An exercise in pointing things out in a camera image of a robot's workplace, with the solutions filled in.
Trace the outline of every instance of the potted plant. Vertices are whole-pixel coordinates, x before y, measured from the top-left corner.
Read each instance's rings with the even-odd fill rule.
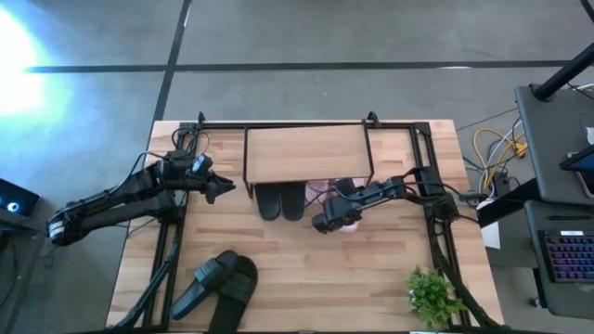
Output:
[[[428,329],[438,331],[447,328],[453,313],[467,310],[460,299],[452,299],[449,291],[454,287],[436,269],[421,272],[417,266],[407,282],[412,313]]]

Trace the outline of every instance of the gray floor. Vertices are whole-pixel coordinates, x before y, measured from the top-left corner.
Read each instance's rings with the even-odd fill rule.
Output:
[[[0,65],[164,64],[181,4],[0,1],[0,42],[14,46]],[[591,29],[579,3],[567,0],[195,0],[179,63],[567,59],[592,42]],[[375,110],[384,119],[454,119],[461,127],[513,108],[515,86],[555,70],[177,73],[164,119],[195,119],[200,110],[212,120],[358,119]],[[117,183],[146,147],[161,80],[161,73],[3,75],[0,177],[41,194],[45,216]],[[476,161],[476,129],[507,132],[517,117],[460,131],[464,155]],[[532,177],[529,159],[509,168],[521,181]],[[105,228],[57,249],[50,269],[40,262],[14,332],[101,328],[123,238],[122,229]],[[594,325],[531,308],[526,269],[493,271],[509,325],[563,333]]]

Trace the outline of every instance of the keyboard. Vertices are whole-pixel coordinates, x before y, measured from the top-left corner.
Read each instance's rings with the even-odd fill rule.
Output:
[[[538,236],[552,282],[594,284],[594,231],[538,231]]]

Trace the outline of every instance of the black bracket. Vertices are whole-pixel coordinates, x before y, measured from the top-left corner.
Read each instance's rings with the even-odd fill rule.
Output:
[[[431,126],[427,122],[415,122],[415,128],[424,135],[431,135]]]
[[[204,117],[204,113],[200,111],[198,113],[198,129],[201,130],[204,127],[204,121],[206,121],[206,117]]]
[[[381,122],[380,119],[378,118],[378,114],[375,113],[375,111],[370,111],[367,117],[367,121],[372,121],[373,122],[373,127],[378,129],[381,128]]]

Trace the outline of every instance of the black slide sandal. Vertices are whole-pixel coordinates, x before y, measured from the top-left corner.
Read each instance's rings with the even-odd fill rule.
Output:
[[[232,250],[225,250],[216,258],[201,265],[194,272],[196,279],[169,309],[173,320],[179,320],[204,301],[221,286],[235,271],[239,256]]]
[[[280,215],[280,189],[277,184],[254,186],[258,211],[264,220],[275,220]]]
[[[214,309],[209,334],[237,333],[239,322],[258,284],[258,269],[252,260],[239,256],[233,275],[218,289],[219,301]]]
[[[282,215],[290,221],[298,221],[305,213],[305,182],[280,184]]]

